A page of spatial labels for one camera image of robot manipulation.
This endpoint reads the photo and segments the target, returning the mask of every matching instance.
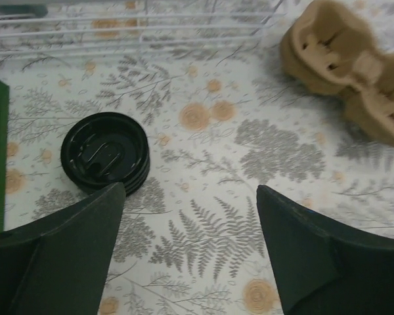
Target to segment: cardboard egg carton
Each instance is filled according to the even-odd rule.
[[[280,44],[284,71],[312,92],[345,102],[344,117],[394,146],[394,53],[341,3],[314,0]]]

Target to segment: wire grid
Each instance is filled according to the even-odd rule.
[[[44,18],[0,15],[0,58],[243,45],[260,40],[272,17],[266,0],[140,0],[48,10]]]

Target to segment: fern print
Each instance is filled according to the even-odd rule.
[[[156,313],[157,315],[179,315],[165,299],[159,299],[156,305],[160,306],[160,309]]]
[[[357,228],[394,227],[394,179],[369,180],[366,184],[355,179],[339,192],[340,202],[333,208],[319,211]]]
[[[375,169],[384,168],[387,172],[394,170],[394,148],[364,138],[343,137],[335,156],[369,165]]]
[[[51,56],[49,54],[41,53],[41,54],[38,54],[36,58],[28,59],[28,62],[23,66],[21,71],[24,72],[25,70],[31,69],[36,64],[42,64],[42,65],[48,64],[50,61],[53,61],[53,60],[65,65],[67,68],[72,67],[69,63],[67,63],[67,61],[64,61],[61,58],[57,58],[57,57]]]
[[[42,88],[29,89],[23,99],[26,104],[22,112],[9,113],[8,136],[25,144],[33,144],[50,134],[63,137],[79,119],[101,111],[101,104],[96,100],[68,100],[62,104]]]
[[[325,155],[314,144],[299,143],[293,131],[279,129],[268,120],[244,120],[235,143],[249,148],[240,160],[244,174],[266,184],[277,175],[301,182],[318,179],[325,170]]]
[[[285,108],[317,110],[324,107],[324,99],[328,108],[341,106],[338,99],[313,95],[301,82],[284,75],[278,45],[266,47],[262,53],[264,60],[265,56],[268,58],[268,62],[263,65],[268,74],[252,80],[260,107],[280,106],[282,110]]]
[[[156,64],[141,58],[125,55],[118,62],[118,73],[111,73],[101,82],[104,87],[97,95],[107,107],[118,109],[124,96],[136,102],[136,110],[143,115],[145,125],[153,124],[161,114],[164,102],[171,100],[171,81],[169,72]]]
[[[188,302],[193,306],[200,307],[203,315],[225,315],[225,305],[232,303],[230,291],[225,286],[213,285],[204,291],[199,291],[187,299],[179,302]]]
[[[236,183],[245,184],[251,192],[253,188],[238,174],[238,170],[232,166],[232,161],[226,157],[221,157],[216,160],[213,154],[203,150],[203,157],[196,157],[189,151],[179,150],[165,150],[162,152],[162,159],[166,163],[174,161],[184,161],[187,169],[200,167],[200,174],[206,176],[210,173],[224,174],[217,181],[218,184]]]
[[[265,257],[265,242],[255,209],[248,198],[245,216],[237,209],[216,198],[226,218],[201,208],[191,201],[194,219],[179,212],[183,229],[169,221],[171,239],[161,237],[161,244],[155,247],[150,263],[165,263],[168,267],[182,272],[186,263],[188,272],[196,268],[203,277],[208,265],[213,263],[213,279],[217,281],[221,271],[228,266],[229,274],[235,278],[239,267],[247,257],[259,253]]]
[[[191,286],[184,281],[173,280],[172,277],[165,272],[157,272],[150,279],[148,285],[143,287],[161,287],[164,296],[172,298],[186,297],[190,294]]]
[[[82,192],[74,194],[69,190],[53,188],[47,195],[42,195],[35,201],[37,209],[33,210],[32,220],[46,217],[60,209],[67,208],[84,197],[85,194]]]
[[[149,177],[141,189],[128,197],[121,216],[118,236],[112,258],[117,263],[127,257],[142,258],[155,238],[155,233],[146,223],[146,215],[165,213],[165,194],[159,181]]]
[[[127,298],[125,305],[127,306],[127,312],[130,315],[152,315],[153,310],[147,308],[143,299],[138,296],[135,292],[134,285],[131,288],[130,293],[124,295]]]

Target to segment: black plastic lid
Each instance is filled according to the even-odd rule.
[[[91,115],[76,123],[64,138],[61,164],[70,180],[88,194],[122,182],[130,195],[149,174],[146,133],[123,114]]]

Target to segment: beige circle pattern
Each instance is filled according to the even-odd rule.
[[[92,22],[92,28],[118,28],[120,22],[118,20],[95,20]],[[99,31],[95,33],[97,37],[114,38],[117,37],[119,31]]]
[[[222,89],[222,83],[217,79],[210,80],[207,89],[210,93],[219,92]]]
[[[201,103],[190,103],[179,114],[180,124],[190,131],[202,131],[210,123],[210,113]]]
[[[9,169],[6,172],[6,194],[19,191],[25,183],[25,176],[17,169]]]
[[[227,121],[235,116],[235,105],[227,100],[220,100],[210,110],[211,116],[219,121]]]
[[[9,142],[7,144],[7,157],[11,158],[19,152],[19,144],[16,142]]]
[[[264,314],[271,311],[277,300],[276,290],[265,280],[254,279],[244,288],[245,307],[254,314]]]
[[[50,164],[53,160],[53,153],[50,150],[46,149],[42,151],[41,159],[44,163]]]
[[[198,75],[198,68],[194,65],[191,65],[188,67],[188,71],[187,71],[188,75],[190,77],[197,77]]]
[[[107,297],[100,302],[99,315],[117,314],[120,302],[116,297]]]

